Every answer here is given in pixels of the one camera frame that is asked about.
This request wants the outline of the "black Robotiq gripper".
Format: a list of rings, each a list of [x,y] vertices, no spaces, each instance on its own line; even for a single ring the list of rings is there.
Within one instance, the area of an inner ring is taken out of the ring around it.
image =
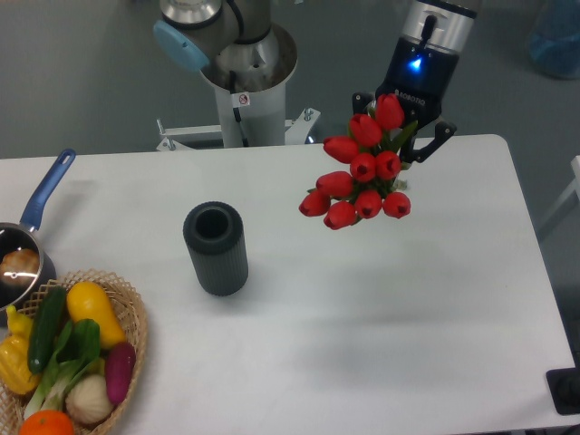
[[[437,118],[441,115],[442,99],[458,62],[459,56],[456,53],[442,52],[400,37],[385,78],[375,94],[373,92],[353,94],[353,114],[375,112],[376,100],[380,96],[394,94],[405,114],[409,115],[411,111],[415,111],[418,119],[418,122],[414,121],[411,124],[414,129],[409,131],[408,138],[401,145],[399,151],[401,163],[408,167],[415,162],[423,163],[456,133],[454,123]],[[416,149],[418,123],[427,125],[436,119],[430,142]],[[402,132],[408,130],[411,125],[406,126]]]

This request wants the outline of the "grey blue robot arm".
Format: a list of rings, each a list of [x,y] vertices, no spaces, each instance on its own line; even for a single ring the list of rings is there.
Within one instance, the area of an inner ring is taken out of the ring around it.
[[[420,150],[408,138],[399,153],[405,163],[423,162],[456,127],[441,119],[441,103],[455,71],[480,1],[414,1],[384,80],[373,93],[353,95],[353,112],[366,113],[393,93],[405,123],[419,129],[434,122],[433,141]],[[226,148],[305,142],[306,113],[286,125],[285,85],[297,64],[294,39],[271,20],[267,1],[162,1],[153,34],[181,68],[201,73],[215,92]]]

